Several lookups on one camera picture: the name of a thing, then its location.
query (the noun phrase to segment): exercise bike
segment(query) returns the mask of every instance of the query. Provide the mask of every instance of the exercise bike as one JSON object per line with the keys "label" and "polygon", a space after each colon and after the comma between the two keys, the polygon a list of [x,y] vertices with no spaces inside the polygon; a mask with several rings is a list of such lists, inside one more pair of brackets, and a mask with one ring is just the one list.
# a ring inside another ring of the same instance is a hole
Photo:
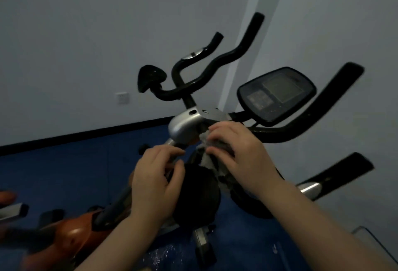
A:
{"label": "exercise bike", "polygon": [[[264,15],[255,13],[240,44],[232,51],[214,58],[199,77],[190,82],[183,81],[181,71],[212,54],[221,43],[222,34],[217,32],[208,46],[180,59],[172,68],[175,89],[162,88],[162,82],[167,79],[167,74],[162,69],[153,65],[145,65],[140,69],[140,93],[150,90],[163,101],[182,100],[185,104],[186,110],[170,121],[170,138],[165,144],[185,149],[196,143],[200,135],[206,133],[208,127],[216,122],[245,122],[250,119],[263,126],[249,127],[263,143],[287,142],[300,136],[319,121],[364,73],[362,66],[353,62],[346,63],[303,113],[278,128],[273,126],[298,111],[317,92],[308,77],[290,67],[268,72],[239,87],[237,96],[244,109],[242,112],[225,113],[214,107],[196,104],[192,93],[204,87],[221,66],[239,59],[246,53],[263,21]],[[317,200],[373,168],[372,163],[361,154],[352,153],[316,176],[297,184],[297,188],[309,199]],[[186,170],[176,211],[159,234],[170,232],[180,226],[192,229],[198,263],[202,267],[208,267],[216,262],[216,253],[207,239],[207,233],[212,230],[209,225],[213,222],[220,204],[221,191],[230,196],[246,213],[258,218],[273,216],[258,199],[236,182],[215,157],[207,156],[203,150],[197,150],[189,157]],[[126,185],[116,200],[104,209],[94,209],[75,219],[57,220],[38,230],[8,227],[0,238],[0,246],[11,245],[13,248],[29,249],[30,254],[23,262],[23,267],[28,270],[49,270],[62,260],[72,260],[78,265],[122,219],[129,215],[130,207],[131,188]],[[17,209],[9,211],[12,212],[8,213],[8,220],[22,216],[18,214]],[[40,241],[41,247],[33,247],[32,240],[35,243]]]}

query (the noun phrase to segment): bike monitor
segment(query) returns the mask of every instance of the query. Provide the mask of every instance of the bike monitor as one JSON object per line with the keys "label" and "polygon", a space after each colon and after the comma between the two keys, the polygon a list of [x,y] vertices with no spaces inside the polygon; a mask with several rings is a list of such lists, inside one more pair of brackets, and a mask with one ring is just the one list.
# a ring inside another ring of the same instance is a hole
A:
{"label": "bike monitor", "polygon": [[266,73],[238,88],[243,109],[266,127],[292,115],[315,94],[316,87],[311,80],[290,67]]}

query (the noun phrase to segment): gray rag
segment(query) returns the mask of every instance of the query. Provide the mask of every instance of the gray rag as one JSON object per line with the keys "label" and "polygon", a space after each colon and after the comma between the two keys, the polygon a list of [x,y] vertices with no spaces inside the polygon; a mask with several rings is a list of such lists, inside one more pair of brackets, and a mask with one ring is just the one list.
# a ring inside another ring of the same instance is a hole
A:
{"label": "gray rag", "polygon": [[227,144],[221,140],[208,141],[207,136],[209,134],[210,134],[210,131],[207,130],[206,132],[201,133],[199,135],[199,139],[202,141],[202,143],[196,147],[196,150],[199,153],[203,152],[202,161],[201,161],[200,165],[204,166],[208,169],[211,169],[213,171],[213,173],[215,174],[216,178],[218,178],[219,176],[226,178],[224,180],[225,183],[218,181],[218,185],[220,186],[221,191],[224,191],[226,194],[229,194],[230,188],[228,188],[228,185],[226,184],[226,182],[234,183],[236,181],[233,178],[233,176],[230,174],[230,172],[228,171],[228,169],[226,168],[224,163],[222,163],[220,160],[217,160],[218,170],[216,169],[210,156],[206,153],[206,148],[209,146],[221,148],[221,149],[225,150],[226,152],[228,152],[232,156],[234,156],[234,151],[232,150],[232,148],[229,144]]}

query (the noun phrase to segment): black handlebar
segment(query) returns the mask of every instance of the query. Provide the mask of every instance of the black handlebar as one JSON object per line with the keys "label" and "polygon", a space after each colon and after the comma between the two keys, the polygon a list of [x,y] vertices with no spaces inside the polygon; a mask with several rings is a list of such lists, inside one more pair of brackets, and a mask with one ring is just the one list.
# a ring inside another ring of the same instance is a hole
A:
{"label": "black handlebar", "polygon": [[[163,101],[173,101],[183,97],[186,97],[198,89],[204,87],[207,82],[213,77],[216,71],[223,65],[226,65],[230,62],[233,62],[240,57],[243,56],[244,53],[247,52],[249,47],[251,46],[254,38],[256,37],[257,32],[259,31],[261,24],[264,21],[264,15],[256,12],[249,26],[246,29],[246,32],[240,42],[240,44],[230,52],[224,53],[216,58],[214,58],[209,65],[204,69],[199,77],[196,79],[184,83],[173,90],[163,90],[160,83],[153,83],[150,85],[150,90],[155,94],[155,96]],[[177,78],[178,84],[182,81],[178,79],[179,74],[175,74]]]}
{"label": "black handlebar", "polygon": [[[214,35],[214,37],[211,40],[211,42],[209,43],[209,45],[207,47],[202,48],[201,52],[193,52],[189,56],[180,59],[173,66],[172,79],[173,79],[173,82],[176,85],[176,87],[180,87],[185,84],[180,75],[181,71],[183,69],[185,69],[186,67],[188,67],[188,66],[206,58],[210,54],[212,54],[216,50],[218,45],[221,43],[223,38],[224,38],[224,36],[222,36],[221,33],[216,32],[216,34]],[[193,100],[191,95],[186,95],[186,96],[182,97],[182,100],[184,101],[186,108],[191,108],[191,107],[196,106],[196,103]]]}
{"label": "black handlebar", "polygon": [[292,140],[322,118],[345,92],[361,77],[364,68],[356,63],[347,62],[333,77],[314,102],[296,119],[279,128],[249,128],[263,143],[281,143]]}

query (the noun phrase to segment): power outlet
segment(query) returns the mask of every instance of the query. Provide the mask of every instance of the power outlet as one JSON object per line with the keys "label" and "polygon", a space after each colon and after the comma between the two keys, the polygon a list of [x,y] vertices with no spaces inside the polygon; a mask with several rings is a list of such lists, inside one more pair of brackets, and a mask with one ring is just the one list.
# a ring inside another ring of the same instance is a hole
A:
{"label": "power outlet", "polygon": [[130,102],[130,94],[128,92],[120,92],[115,95],[118,104],[128,104]]}

